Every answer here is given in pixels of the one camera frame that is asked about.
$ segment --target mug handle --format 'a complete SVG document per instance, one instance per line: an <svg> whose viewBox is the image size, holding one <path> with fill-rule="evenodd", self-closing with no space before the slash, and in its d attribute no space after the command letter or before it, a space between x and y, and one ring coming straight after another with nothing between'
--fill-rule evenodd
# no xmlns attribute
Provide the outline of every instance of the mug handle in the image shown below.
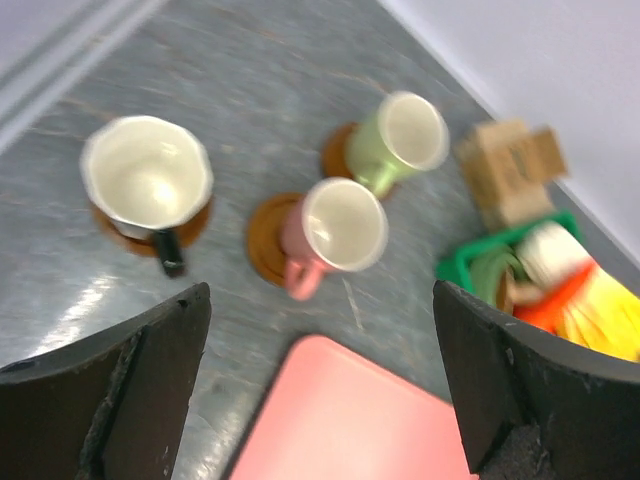
<svg viewBox="0 0 640 480"><path fill-rule="evenodd" d="M358 183L367 187L376 198L383 198L395 182L396 169L390 164L384 164L372 172L370 176L358 176Z"/></svg>
<svg viewBox="0 0 640 480"><path fill-rule="evenodd" d="M287 258L284 272L284 284L289 296L295 300L310 299L322 282L324 270L317 260L305 262Z"/></svg>
<svg viewBox="0 0 640 480"><path fill-rule="evenodd" d="M182 250L176 232L172 229L155 230L151 234L151 240L164 273L171 278L182 275L185 271L186 263L182 257Z"/></svg>

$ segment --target marble countertop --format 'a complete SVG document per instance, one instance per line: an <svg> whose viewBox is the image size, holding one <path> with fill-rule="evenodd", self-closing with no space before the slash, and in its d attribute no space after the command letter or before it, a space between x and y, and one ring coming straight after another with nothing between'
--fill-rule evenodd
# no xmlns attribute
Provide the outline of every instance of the marble countertop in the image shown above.
<svg viewBox="0 0 640 480"><path fill-rule="evenodd" d="M453 139L487 114L373 0L176 0L0 157L0 366L138 314L195 281L213 318L173 478L217 479L288 348L322 333L444 398L431 308L436 259L483 232L451 158L385 202L379 264L298 303L245 253L257 205L320 180L318 151L396 89L433 102ZM215 211L170 280L100 233L78 170L85 139L122 115L191 130Z"/></svg>

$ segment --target pink mug handle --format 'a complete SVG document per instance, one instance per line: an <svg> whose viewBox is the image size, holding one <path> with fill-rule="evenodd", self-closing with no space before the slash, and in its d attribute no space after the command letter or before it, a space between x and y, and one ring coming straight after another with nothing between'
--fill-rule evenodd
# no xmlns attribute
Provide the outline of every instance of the pink mug handle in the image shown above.
<svg viewBox="0 0 640 480"><path fill-rule="evenodd" d="M324 269L319 261L287 258L284 284L291 298L299 301L310 299L320 286L322 277Z"/></svg>

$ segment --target black mug handle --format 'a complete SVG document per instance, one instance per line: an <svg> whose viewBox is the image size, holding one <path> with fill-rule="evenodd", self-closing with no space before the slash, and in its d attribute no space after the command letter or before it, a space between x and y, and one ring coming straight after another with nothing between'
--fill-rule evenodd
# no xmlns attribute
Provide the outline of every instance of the black mug handle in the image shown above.
<svg viewBox="0 0 640 480"><path fill-rule="evenodd" d="M151 234L162 269L168 277L177 277L185 272L186 264L176 232L171 229L155 230Z"/></svg>

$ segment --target brown coaster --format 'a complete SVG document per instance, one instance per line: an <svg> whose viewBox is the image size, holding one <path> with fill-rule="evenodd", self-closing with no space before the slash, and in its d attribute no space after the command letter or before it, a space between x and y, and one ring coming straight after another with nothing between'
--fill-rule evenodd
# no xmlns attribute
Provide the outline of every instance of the brown coaster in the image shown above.
<svg viewBox="0 0 640 480"><path fill-rule="evenodd" d="M209 216L213 210L213 197L202 209L194 215L187 223L174 228L180 240L180 246L186 248L193 244L209 223ZM111 223L111 219L93 203L91 204L91 213L100 229L118 245L124 247L131 253L143 255L145 257L155 257L156 251L150 242L138 240L122 235L118 229Z"/></svg>
<svg viewBox="0 0 640 480"><path fill-rule="evenodd" d="M265 280L284 286L286 257L280 247L280 229L302 193L280 193L261 204L249 220L247 249L253 268Z"/></svg>
<svg viewBox="0 0 640 480"><path fill-rule="evenodd" d="M357 123L346 123L335 130L329 137L322 152L322 170L325 177L344 177L355 180L347 167L344 150L349 136L357 127ZM381 200L388 198L396 188L398 188L397 185L392 186L391 190Z"/></svg>

